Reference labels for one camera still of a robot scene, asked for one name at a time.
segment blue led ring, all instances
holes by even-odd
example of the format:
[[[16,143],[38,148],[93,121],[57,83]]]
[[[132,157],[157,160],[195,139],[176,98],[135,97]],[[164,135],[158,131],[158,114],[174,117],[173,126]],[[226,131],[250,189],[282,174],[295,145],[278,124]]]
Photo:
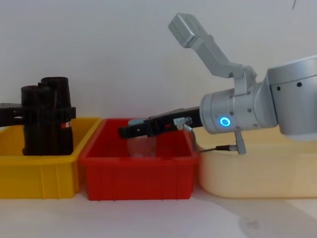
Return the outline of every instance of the blue led ring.
[[[231,121],[227,117],[221,117],[220,120],[219,120],[219,123],[220,123],[220,125],[222,125],[224,127],[227,127],[227,126],[231,125]]]

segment clear plastic cup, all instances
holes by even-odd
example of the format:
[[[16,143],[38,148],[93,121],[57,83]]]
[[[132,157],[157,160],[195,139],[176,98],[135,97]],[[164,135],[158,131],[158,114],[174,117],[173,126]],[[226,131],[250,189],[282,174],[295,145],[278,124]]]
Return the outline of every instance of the clear plastic cup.
[[[144,119],[133,119],[128,125],[143,123]],[[156,155],[156,137],[146,135],[127,139],[128,150],[131,157],[154,157]]]

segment white wall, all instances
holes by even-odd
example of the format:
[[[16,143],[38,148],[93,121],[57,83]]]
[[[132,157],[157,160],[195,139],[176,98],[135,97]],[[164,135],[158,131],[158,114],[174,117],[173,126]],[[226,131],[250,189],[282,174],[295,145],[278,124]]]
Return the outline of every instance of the white wall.
[[[233,62],[266,69],[317,54],[317,1],[0,0],[0,102],[45,76],[70,79],[78,116],[146,117],[233,86],[167,28],[196,15]]]

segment white table surface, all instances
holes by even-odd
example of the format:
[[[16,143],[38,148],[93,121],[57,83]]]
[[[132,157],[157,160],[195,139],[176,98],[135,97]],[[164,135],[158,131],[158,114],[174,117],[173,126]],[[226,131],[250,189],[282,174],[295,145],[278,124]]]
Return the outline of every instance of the white table surface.
[[[317,200],[0,200],[1,238],[316,238]]]

